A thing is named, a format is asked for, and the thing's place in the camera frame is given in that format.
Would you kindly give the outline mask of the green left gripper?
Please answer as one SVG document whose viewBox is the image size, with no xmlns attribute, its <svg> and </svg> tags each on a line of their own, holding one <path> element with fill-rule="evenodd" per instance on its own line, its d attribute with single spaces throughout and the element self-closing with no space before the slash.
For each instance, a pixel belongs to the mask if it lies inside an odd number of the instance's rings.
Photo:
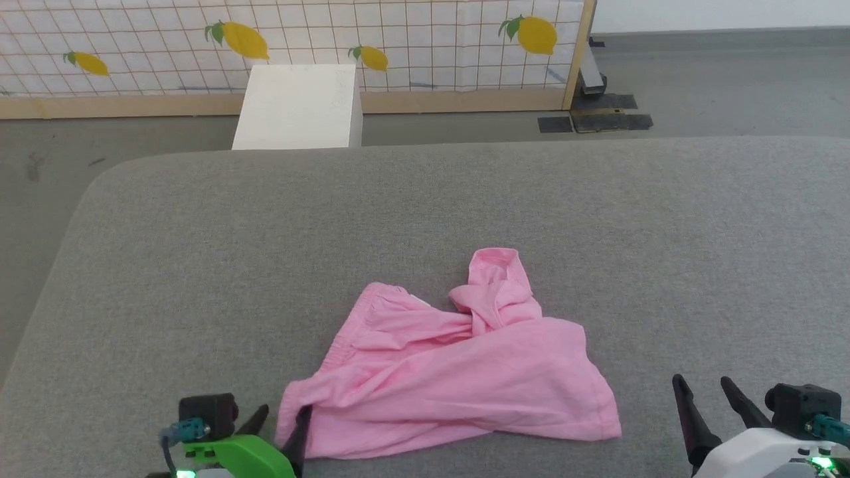
<svg viewBox="0 0 850 478">
<path fill-rule="evenodd" d="M 313 406 L 303 406 L 282 451 L 259 438 L 270 407 L 263 404 L 236 429 L 236 435 L 220 441 L 183 443 L 189 459 L 203 465 L 220 465 L 234 477 L 303 477 Z"/>
</svg>

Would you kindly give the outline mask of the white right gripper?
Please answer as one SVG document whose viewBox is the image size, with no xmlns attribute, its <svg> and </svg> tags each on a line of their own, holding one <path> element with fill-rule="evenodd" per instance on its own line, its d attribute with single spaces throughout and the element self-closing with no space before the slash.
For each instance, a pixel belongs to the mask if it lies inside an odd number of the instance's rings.
<svg viewBox="0 0 850 478">
<path fill-rule="evenodd" d="M 828 441 L 802 441 L 777 430 L 732 378 L 721 377 L 723 393 L 746 429 L 723 443 L 698 411 L 688 382 L 672 377 L 677 413 L 695 477 L 847 477 L 848 451 Z"/>
</svg>

